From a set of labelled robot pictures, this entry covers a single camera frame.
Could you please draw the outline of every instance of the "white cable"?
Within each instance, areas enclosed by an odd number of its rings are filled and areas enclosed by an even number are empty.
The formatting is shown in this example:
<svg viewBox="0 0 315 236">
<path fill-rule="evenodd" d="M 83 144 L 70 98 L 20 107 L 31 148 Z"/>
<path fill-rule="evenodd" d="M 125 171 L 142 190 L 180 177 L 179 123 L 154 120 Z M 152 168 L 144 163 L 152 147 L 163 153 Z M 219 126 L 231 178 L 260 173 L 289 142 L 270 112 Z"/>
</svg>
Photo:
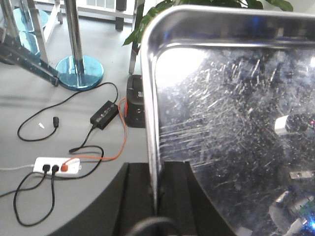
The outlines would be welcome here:
<svg viewBox="0 0 315 236">
<path fill-rule="evenodd" d="M 27 168 L 27 167 L 34 167 L 34 164 L 18 166 L 18 167 L 12 167 L 12 168 L 0 168 L 0 171 L 16 171 L 16 170 L 19 170 L 19 169 L 22 169 L 22 168 Z"/>
</svg>

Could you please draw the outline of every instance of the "black power adapter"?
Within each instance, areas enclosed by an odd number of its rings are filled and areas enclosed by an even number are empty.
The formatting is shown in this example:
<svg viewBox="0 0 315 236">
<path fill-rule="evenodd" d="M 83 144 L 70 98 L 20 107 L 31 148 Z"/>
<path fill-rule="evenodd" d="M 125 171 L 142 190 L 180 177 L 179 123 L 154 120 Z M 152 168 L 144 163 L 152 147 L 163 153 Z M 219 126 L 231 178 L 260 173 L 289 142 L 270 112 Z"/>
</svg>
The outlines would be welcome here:
<svg viewBox="0 0 315 236">
<path fill-rule="evenodd" d="M 107 101 L 91 118 L 93 126 L 103 130 L 109 122 L 118 114 L 118 106 Z"/>
</svg>

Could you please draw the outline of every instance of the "black plug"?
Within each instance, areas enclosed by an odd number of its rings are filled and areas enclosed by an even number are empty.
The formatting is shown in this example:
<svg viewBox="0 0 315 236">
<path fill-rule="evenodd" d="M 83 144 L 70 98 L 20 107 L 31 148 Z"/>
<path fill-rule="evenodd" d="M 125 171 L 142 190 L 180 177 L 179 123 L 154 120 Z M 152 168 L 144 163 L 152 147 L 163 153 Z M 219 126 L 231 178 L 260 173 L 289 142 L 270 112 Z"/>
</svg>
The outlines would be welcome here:
<svg viewBox="0 0 315 236">
<path fill-rule="evenodd" d="M 43 165 L 43 172 L 47 173 L 48 171 L 50 171 L 50 165 Z"/>
<path fill-rule="evenodd" d="M 54 166 L 51 168 L 52 175 L 55 175 L 55 173 L 56 173 L 58 170 L 59 170 L 59 166 L 54 165 Z"/>
<path fill-rule="evenodd" d="M 59 127 L 59 118 L 58 117 L 54 117 L 53 118 L 53 124 L 55 128 Z"/>
</svg>

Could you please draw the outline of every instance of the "power strip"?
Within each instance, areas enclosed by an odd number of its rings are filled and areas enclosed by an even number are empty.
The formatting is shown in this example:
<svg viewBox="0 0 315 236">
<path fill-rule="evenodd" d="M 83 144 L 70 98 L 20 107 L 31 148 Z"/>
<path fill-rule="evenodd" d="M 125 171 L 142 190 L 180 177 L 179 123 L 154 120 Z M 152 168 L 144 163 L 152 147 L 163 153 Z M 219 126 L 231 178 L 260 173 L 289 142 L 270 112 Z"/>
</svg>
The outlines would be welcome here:
<svg viewBox="0 0 315 236">
<path fill-rule="evenodd" d="M 56 172 L 56 176 L 61 176 L 61 177 L 75 176 L 79 173 L 79 170 L 81 170 L 79 158 L 75 158 L 75 159 L 67 162 L 68 170 L 65 172 L 61 171 L 61 165 L 69 159 L 70 158 L 64 158 L 64 157 L 38 157 L 35 160 L 33 172 L 44 173 L 43 166 L 44 165 L 50 165 L 50 170 L 47 172 L 47 174 L 51 175 L 52 174 L 52 171 L 51 171 L 52 167 L 54 165 L 57 165 L 57 166 L 59 166 L 59 170 Z"/>
</svg>

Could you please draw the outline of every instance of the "gray floor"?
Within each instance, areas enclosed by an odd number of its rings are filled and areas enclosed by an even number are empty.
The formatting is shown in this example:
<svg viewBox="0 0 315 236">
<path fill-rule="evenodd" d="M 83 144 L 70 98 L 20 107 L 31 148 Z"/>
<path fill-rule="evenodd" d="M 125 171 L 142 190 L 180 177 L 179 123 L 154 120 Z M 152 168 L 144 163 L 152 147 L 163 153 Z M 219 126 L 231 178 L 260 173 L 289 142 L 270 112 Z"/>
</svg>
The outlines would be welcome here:
<svg viewBox="0 0 315 236">
<path fill-rule="evenodd" d="M 83 52 L 97 58 L 104 66 L 103 82 L 113 82 L 119 87 L 120 98 L 126 94 L 126 81 L 130 46 L 122 47 L 130 33 L 115 31 L 114 24 L 80 19 Z M 66 20 L 56 25 L 48 46 L 52 66 L 71 54 Z M 140 73 L 139 63 L 135 73 Z M 0 64 L 0 167 L 15 167 L 33 164 L 39 156 L 70 157 L 68 150 L 82 143 L 89 131 L 90 117 L 107 100 L 113 100 L 115 91 L 103 86 L 71 99 L 66 104 L 48 110 L 36 117 L 22 130 L 22 135 L 35 138 L 49 133 L 52 117 L 60 118 L 56 134 L 46 141 L 26 143 L 18 139 L 18 126 L 29 116 L 46 106 L 55 104 L 73 94 L 63 87 L 51 84 L 16 66 Z M 95 130 L 88 144 L 104 147 L 105 155 L 115 155 L 123 141 L 123 126 L 118 116 L 103 130 Z M 80 213 L 108 185 L 124 162 L 147 162 L 145 129 L 129 128 L 124 152 L 115 161 L 102 163 L 91 176 L 82 180 L 57 181 L 55 183 L 56 206 L 43 223 L 25 228 L 18 224 L 13 211 L 13 195 L 0 199 L 1 236 L 43 236 L 56 230 Z M 83 163 L 82 173 L 94 163 Z M 18 171 L 0 171 L 0 194 L 13 190 L 31 168 Z M 38 181 L 28 181 L 27 185 Z M 22 193 L 18 198 L 18 209 L 22 220 L 34 222 L 49 210 L 51 205 L 50 182 L 46 180 L 36 190 Z"/>
</svg>

